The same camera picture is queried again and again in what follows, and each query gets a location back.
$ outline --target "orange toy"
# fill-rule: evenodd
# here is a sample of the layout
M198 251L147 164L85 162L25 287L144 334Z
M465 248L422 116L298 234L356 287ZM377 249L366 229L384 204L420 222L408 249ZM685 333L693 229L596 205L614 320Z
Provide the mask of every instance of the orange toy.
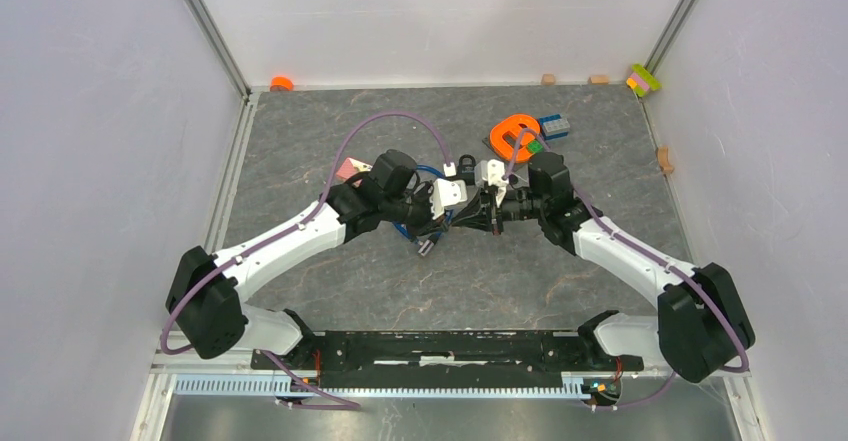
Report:
M271 91L291 91L294 89L294 83L289 78L277 76L271 80Z
M513 114L492 128L492 131L489 133L489 143L492 145L495 153L504 160L509 161L512 158L512 149L515 145L515 140L523 128L530 128L537 133L541 130L536 118L527 114ZM527 133L521 137L521 148L518 149L518 156L515 158L516 163L526 163L530 160L530 156L533 153L527 149L527 145L534 139L536 138L532 134Z

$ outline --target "orange object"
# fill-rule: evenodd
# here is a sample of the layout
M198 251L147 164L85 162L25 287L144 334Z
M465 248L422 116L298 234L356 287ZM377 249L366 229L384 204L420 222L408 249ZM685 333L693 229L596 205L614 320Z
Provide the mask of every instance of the orange object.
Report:
M589 84L609 84L609 76L605 74L589 76Z
M512 158L513 146L516 138L518 138L518 133L524 128L530 128L537 133L541 131L541 126L539 126L536 118L527 114L513 114L492 128L489 133L489 143L495 153L509 161ZM515 158L516 163L526 163L530 160L533 153L527 149L527 145L534 139L536 138L529 133L525 133L521 137L521 147L518 149L518 155Z
M294 83L289 78L277 76L271 80L271 91L291 91L294 89Z
M674 172L674 166L668 160L668 146L657 148L657 162L660 163L663 174L669 175Z

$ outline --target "white wall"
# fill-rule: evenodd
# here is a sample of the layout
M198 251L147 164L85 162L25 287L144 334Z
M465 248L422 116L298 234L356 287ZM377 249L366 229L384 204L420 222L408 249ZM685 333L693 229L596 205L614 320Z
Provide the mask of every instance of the white wall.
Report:
M0 26L0 439L127 439L239 100L183 0Z
M677 0L204 0L249 83L585 82L644 62Z
M699 260L734 275L778 440L845 439L848 0L701 0L650 113Z

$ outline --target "white panel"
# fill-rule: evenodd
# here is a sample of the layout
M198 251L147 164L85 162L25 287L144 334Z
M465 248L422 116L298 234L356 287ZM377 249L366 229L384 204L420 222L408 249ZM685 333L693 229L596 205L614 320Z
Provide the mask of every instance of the white panel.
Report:
M697 260L748 309L774 439L844 439L848 0L701 0L649 105Z
M0 439L128 439L239 99L183 0L0 0L0 26Z
M248 82L623 79L677 0L204 0Z

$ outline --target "wooden block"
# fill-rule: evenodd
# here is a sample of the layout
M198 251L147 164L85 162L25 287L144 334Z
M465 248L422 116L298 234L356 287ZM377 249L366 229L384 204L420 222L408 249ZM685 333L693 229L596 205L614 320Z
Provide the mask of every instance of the wooden block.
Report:
M657 148L657 162L660 163L660 169L664 175L668 176L674 172L674 166L668 161L668 146Z
M609 84L609 76L606 74L589 76L589 84Z

